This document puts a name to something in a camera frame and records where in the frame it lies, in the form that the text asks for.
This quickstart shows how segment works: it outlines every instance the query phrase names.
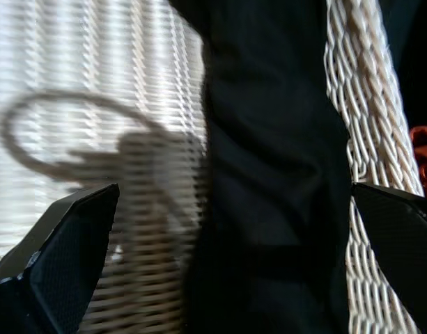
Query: red fabric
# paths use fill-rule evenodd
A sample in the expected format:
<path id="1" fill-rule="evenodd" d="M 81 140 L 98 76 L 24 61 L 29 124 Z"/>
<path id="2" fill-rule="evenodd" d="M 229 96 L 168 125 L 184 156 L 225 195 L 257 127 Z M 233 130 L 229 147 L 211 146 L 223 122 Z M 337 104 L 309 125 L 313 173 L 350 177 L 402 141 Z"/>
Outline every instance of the red fabric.
<path id="1" fill-rule="evenodd" d="M 427 197 L 427 126 L 414 127 L 410 132 L 414 155 L 419 165 L 419 176 Z"/>

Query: black cloth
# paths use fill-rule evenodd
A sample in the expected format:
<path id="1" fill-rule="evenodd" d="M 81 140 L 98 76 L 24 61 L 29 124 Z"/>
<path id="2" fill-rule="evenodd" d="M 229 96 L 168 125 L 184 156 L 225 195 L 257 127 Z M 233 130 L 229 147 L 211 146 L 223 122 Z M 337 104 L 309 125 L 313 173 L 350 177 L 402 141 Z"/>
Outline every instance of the black cloth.
<path id="1" fill-rule="evenodd" d="M 211 184 L 187 333 L 347 333 L 348 133 L 325 93 L 325 0 L 173 5 L 208 67 Z"/>

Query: white wicker texture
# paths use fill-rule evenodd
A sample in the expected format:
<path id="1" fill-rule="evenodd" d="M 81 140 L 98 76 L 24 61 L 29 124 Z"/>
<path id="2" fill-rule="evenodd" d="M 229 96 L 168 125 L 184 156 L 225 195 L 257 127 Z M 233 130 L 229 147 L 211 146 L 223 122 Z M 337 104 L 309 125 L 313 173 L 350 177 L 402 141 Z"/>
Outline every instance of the white wicker texture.
<path id="1" fill-rule="evenodd" d="M 328 95 L 350 130 L 354 181 L 422 194 L 377 0 L 328 0 Z M 351 333 L 416 333 L 380 272 L 354 203 L 347 251 Z"/>
<path id="2" fill-rule="evenodd" d="M 15 141 L 51 164 L 0 140 L 0 257 L 71 188 L 103 177 L 121 186 L 83 333 L 178 333 L 180 263 L 201 211 L 200 47 L 164 0 L 0 1 L 0 118 L 9 113 Z"/>
<path id="3" fill-rule="evenodd" d="M 329 7 L 328 93 L 352 134 L 353 177 L 421 193 L 377 2 Z M 0 140 L 0 258 L 70 188 L 103 177 L 122 187 L 83 333 L 178 332 L 179 268 L 201 211 L 202 73 L 200 41 L 166 0 L 0 1 L 0 117 L 29 93 L 80 93 L 42 94 L 10 121 L 15 141 L 51 166 Z M 351 230 L 351 333 L 416 333 L 353 206 Z"/>

